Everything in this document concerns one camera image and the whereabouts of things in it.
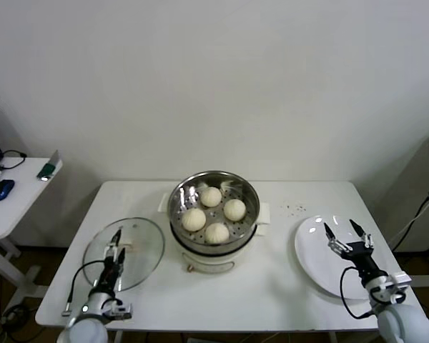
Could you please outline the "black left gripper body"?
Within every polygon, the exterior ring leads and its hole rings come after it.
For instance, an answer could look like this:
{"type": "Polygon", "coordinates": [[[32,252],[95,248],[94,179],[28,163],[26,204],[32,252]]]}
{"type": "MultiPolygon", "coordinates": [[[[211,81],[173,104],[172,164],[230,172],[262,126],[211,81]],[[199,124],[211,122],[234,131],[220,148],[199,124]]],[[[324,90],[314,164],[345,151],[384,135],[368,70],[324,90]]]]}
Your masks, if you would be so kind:
{"type": "Polygon", "coordinates": [[[115,295],[114,287],[121,274],[122,272],[117,271],[116,260],[113,257],[107,257],[104,260],[104,269],[99,277],[98,290],[102,293],[115,295]]]}

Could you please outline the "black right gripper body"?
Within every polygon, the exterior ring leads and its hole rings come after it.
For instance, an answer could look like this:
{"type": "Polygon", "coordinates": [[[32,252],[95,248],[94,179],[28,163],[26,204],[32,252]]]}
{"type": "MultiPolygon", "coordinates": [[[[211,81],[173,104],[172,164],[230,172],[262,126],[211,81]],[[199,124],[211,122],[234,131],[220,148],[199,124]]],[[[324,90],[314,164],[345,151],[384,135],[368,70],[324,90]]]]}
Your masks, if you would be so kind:
{"type": "Polygon", "coordinates": [[[378,277],[385,277],[386,272],[381,270],[372,258],[373,248],[367,248],[363,242],[347,244],[351,250],[345,252],[345,260],[351,261],[358,270],[361,284],[367,284],[378,277]]]}

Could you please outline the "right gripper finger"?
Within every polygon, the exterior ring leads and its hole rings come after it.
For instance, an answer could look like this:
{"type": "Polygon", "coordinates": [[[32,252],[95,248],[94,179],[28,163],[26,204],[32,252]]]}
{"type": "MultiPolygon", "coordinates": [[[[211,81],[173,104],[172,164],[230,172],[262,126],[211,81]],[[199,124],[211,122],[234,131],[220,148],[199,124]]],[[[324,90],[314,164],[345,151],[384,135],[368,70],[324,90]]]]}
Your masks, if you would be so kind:
{"type": "Polygon", "coordinates": [[[364,242],[365,248],[367,249],[373,249],[373,238],[371,234],[368,234],[365,232],[365,230],[354,220],[350,220],[350,223],[355,230],[355,233],[361,238],[361,241],[364,242]]]}
{"type": "Polygon", "coordinates": [[[336,253],[338,256],[341,256],[342,253],[349,252],[349,246],[345,243],[342,243],[339,239],[335,237],[335,234],[329,227],[327,223],[324,223],[325,234],[328,239],[328,246],[331,250],[336,253]]]}

